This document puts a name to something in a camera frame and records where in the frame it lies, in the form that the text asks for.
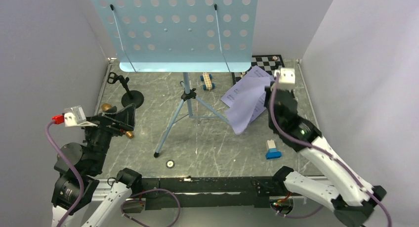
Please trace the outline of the black microphone stand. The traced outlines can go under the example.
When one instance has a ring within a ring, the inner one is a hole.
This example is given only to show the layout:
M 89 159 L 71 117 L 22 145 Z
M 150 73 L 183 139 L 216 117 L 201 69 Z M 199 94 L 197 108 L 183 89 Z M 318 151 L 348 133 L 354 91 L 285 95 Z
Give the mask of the black microphone stand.
M 121 98 L 121 104 L 123 107 L 126 107 L 130 104 L 135 104 L 135 107 L 139 108 L 143 104 L 144 95 L 140 91 L 129 89 L 129 77 L 124 77 L 122 75 L 117 75 L 115 72 L 110 72 L 107 77 L 107 83 L 115 84 L 116 82 L 120 82 L 126 91 Z

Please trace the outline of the gold microphone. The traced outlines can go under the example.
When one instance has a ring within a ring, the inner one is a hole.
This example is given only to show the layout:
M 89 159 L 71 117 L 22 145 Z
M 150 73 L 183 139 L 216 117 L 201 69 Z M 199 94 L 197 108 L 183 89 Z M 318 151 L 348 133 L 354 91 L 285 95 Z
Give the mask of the gold microphone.
M 113 112 L 117 112 L 117 107 L 110 105 L 108 103 L 103 103 L 101 105 L 101 110 L 103 112 L 107 112 L 107 113 L 113 113 Z M 134 133 L 132 131 L 126 131 L 123 129 L 120 129 L 120 132 L 124 135 L 126 135 L 126 137 L 128 137 L 129 139 L 133 139 L 134 138 Z

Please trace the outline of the light blue music stand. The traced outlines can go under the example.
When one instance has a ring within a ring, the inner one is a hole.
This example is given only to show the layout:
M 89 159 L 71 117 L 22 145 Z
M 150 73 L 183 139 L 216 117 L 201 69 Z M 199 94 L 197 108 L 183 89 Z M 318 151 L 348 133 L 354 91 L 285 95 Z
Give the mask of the light blue music stand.
M 181 104 L 196 98 L 191 72 L 251 66 L 258 0 L 90 0 L 125 72 L 183 74 Z

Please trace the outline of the sheet music page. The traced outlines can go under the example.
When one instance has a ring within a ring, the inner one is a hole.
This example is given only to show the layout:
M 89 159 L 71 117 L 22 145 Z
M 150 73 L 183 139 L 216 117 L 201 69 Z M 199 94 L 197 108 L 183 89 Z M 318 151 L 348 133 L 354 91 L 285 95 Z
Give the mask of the sheet music page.
M 272 75 L 267 74 L 258 66 L 252 69 L 241 78 L 235 85 L 233 85 L 225 95 L 222 96 L 221 101 L 224 102 L 229 110 L 238 112 L 239 108 L 244 108 L 248 112 L 251 108 L 247 99 L 250 98 L 258 101 L 254 105 L 254 110 L 251 120 L 255 120 L 260 114 L 265 111 L 265 90 L 264 88 L 274 81 Z

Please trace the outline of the sheet music pages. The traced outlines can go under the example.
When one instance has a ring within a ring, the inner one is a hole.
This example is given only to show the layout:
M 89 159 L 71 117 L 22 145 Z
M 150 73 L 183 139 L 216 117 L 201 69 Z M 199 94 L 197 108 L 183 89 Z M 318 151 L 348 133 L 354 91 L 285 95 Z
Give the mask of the sheet music pages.
M 271 82 L 272 77 L 248 77 L 240 80 L 238 94 L 225 112 L 235 134 L 240 135 L 245 131 L 255 110 L 264 111 L 265 88 Z

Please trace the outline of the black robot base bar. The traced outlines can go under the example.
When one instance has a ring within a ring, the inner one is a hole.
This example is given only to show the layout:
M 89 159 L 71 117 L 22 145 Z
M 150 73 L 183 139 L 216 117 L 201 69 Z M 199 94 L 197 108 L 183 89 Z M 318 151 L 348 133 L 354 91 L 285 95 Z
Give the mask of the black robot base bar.
M 268 208 L 288 195 L 271 177 L 143 178 L 146 210 L 253 206 Z

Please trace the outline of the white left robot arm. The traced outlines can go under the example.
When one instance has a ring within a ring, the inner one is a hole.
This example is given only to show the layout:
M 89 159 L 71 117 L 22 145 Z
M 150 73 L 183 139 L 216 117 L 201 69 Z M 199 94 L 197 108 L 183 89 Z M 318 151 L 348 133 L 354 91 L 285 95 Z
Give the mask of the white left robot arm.
M 52 117 L 45 128 L 48 141 L 57 151 L 54 169 L 59 173 L 53 195 L 53 227 L 100 227 L 128 197 L 136 197 L 143 190 L 142 175 L 129 168 L 117 173 L 105 200 L 89 219 L 82 218 L 98 188 L 95 177 L 102 168 L 113 137 L 132 132 L 135 127 L 136 105 L 129 104 L 118 110 L 113 106 L 87 117 L 81 106 L 66 108 L 61 115 Z M 82 144 L 71 142 L 61 148 L 50 135 L 52 125 L 80 127 L 84 131 Z

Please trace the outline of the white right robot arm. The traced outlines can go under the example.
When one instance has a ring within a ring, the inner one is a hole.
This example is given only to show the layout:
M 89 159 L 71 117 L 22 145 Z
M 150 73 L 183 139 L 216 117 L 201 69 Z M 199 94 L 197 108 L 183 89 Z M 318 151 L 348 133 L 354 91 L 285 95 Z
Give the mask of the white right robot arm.
M 298 115 L 294 94 L 266 87 L 264 106 L 268 125 L 287 146 L 307 160 L 331 182 L 315 181 L 291 167 L 281 167 L 272 177 L 278 195 L 303 195 L 333 212 L 346 227 L 362 227 L 386 196 L 380 185 L 372 185 L 353 171 L 332 149 L 321 131 Z

